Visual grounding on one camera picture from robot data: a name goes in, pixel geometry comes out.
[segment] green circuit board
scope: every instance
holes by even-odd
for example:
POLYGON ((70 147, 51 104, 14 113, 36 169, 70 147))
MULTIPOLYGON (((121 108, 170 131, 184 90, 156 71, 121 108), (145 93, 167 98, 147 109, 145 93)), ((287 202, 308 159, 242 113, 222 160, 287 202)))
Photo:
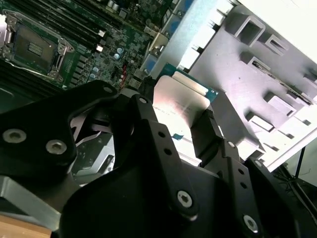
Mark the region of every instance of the green circuit board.
POLYGON ((133 77, 133 74, 141 66, 152 38, 142 31, 140 25, 133 23, 136 19, 123 19, 107 10, 106 6, 102 8, 110 20, 90 12, 76 0, 49 0, 45 4, 41 0, 0 0, 2 14, 16 16, 14 14, 19 13, 24 17, 14 25, 14 36, 2 49, 1 57, 17 67, 37 72, 36 75, 43 80, 63 89, 96 79, 109 82, 117 89, 128 86, 138 89, 142 79, 133 77), (66 13, 86 19, 91 27, 85 27, 84 23, 62 24, 69 20, 66 13), (104 35, 98 35, 99 28, 104 35), (58 77, 52 77, 50 68, 56 64, 58 56, 57 50, 53 50, 59 47, 59 38, 52 32, 64 38, 72 48, 72 52, 66 52, 62 59, 58 77), (55 54, 55 58, 43 62, 44 53, 55 54))

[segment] black plastic part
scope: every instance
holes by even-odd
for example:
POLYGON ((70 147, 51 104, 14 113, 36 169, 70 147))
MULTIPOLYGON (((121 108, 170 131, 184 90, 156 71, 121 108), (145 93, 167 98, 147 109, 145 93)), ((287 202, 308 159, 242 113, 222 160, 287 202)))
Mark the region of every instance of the black plastic part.
POLYGON ((253 191, 257 199, 261 221, 271 237, 299 238, 300 228, 296 219, 296 205, 287 197, 274 176, 255 159, 248 159, 253 191))
POLYGON ((187 224, 175 219, 162 202, 163 197, 155 187, 158 178, 148 176, 152 168, 147 167, 148 172, 144 174, 142 165, 135 163, 114 170, 83 187, 64 208, 60 237, 236 236, 236 230, 231 226, 233 220, 229 193, 221 180, 200 168, 183 163, 197 202, 203 208, 197 219, 187 224))
POLYGON ((158 192, 164 197, 166 206, 186 220, 196 219, 199 209, 195 201, 195 194, 188 178, 183 173, 181 160, 166 125, 158 123, 151 102, 141 95, 134 95, 131 98, 126 111, 134 129, 132 137, 123 149, 124 152, 117 153, 117 157, 120 159, 121 156, 126 156, 129 158, 129 163, 132 163, 132 160, 135 160, 134 157, 131 157, 133 147, 144 146, 144 149, 141 149, 143 153, 139 152, 140 159, 143 164, 154 165, 151 174, 161 179, 161 182, 156 185, 158 192), (177 200, 179 191, 190 194, 193 200, 191 207, 184 208, 180 204, 177 200))
POLYGON ((222 135, 214 120, 212 111, 206 110, 192 126, 191 134, 197 158, 202 160, 204 167, 217 154, 222 142, 222 135))
POLYGON ((204 167, 217 173, 229 186, 231 203, 235 217, 234 226, 240 236, 262 237, 263 228, 256 204, 248 168, 239 162, 238 149, 223 140, 218 153, 204 167), (252 232, 244 222, 244 216, 253 218, 257 232, 252 232))
POLYGON ((27 137, 16 144, 5 142, 1 136, 0 174, 58 180, 68 173, 76 158, 71 119, 98 103, 112 101, 116 97, 114 88, 96 80, 56 97, 1 114, 1 135, 8 129, 16 128, 24 131, 27 137), (106 92, 104 87, 112 89, 112 93, 106 92), (67 146, 66 152, 61 155, 49 153, 46 144, 50 140, 63 141, 67 146))

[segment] capacitor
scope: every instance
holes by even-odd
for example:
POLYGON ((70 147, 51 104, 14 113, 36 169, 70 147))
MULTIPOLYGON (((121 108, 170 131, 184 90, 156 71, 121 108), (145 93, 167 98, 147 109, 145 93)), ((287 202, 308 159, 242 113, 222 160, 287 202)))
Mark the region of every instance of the capacitor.
POLYGON ((120 59, 120 55, 119 54, 114 54, 113 56, 116 60, 120 59))
POLYGON ((118 54, 122 54, 124 52, 124 49, 123 48, 118 48, 117 52, 118 52, 118 54))
POLYGON ((113 2, 112 0, 109 0, 107 6, 110 7, 110 8, 112 8, 113 4, 114 4, 114 2, 113 2))
POLYGON ((114 2, 113 6, 112 6, 112 10, 118 11, 119 10, 119 5, 114 2))
POLYGON ((98 73, 98 72, 99 72, 99 69, 98 69, 97 67, 94 67, 94 68, 93 68, 93 72, 98 73))

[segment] motherboard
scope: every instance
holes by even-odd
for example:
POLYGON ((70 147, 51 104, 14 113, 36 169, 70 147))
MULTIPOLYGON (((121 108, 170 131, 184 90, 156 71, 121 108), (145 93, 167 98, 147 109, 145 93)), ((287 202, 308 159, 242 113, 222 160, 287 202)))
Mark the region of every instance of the motherboard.
POLYGON ((0 58, 60 88, 136 75, 171 0, 0 0, 0 58))

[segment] mounting hole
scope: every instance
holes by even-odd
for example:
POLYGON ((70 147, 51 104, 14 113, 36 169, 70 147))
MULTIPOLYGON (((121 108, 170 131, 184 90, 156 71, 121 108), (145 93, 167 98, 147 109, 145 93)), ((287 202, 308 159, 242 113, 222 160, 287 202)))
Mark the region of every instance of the mounting hole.
POLYGON ((105 90, 107 93, 112 93, 112 89, 111 89, 111 88, 104 87, 104 90, 105 90))
POLYGON ((18 144, 26 140, 26 133, 19 129, 9 129, 3 133, 2 137, 7 143, 18 144))
POLYGON ((169 149, 164 149, 164 152, 165 152, 165 154, 167 154, 167 155, 172 155, 172 152, 171 152, 171 150, 169 150, 169 149))
POLYGON ((217 173, 217 175, 219 176, 219 178, 223 178, 223 172, 221 170, 217 173))
POLYGON ((139 100, 140 100, 141 103, 148 103, 148 101, 145 100, 144 98, 139 98, 139 100))
POLYGON ((241 170, 241 169, 238 169, 238 171, 239 171, 239 173, 240 173, 240 174, 244 175, 244 172, 243 172, 243 170, 241 170))
POLYGON ((165 134, 163 132, 159 132, 158 135, 162 138, 165 138, 165 134))
POLYGON ((246 224, 246 226, 253 232, 253 233, 258 233, 259 232, 259 228, 258 228, 258 225, 256 223, 256 221, 248 216, 248 215, 245 215, 243 217, 243 220, 244 220, 244 223, 246 224))
POLYGON ((247 188, 248 188, 244 182, 241 182, 240 185, 241 185, 244 189, 247 189, 247 188))

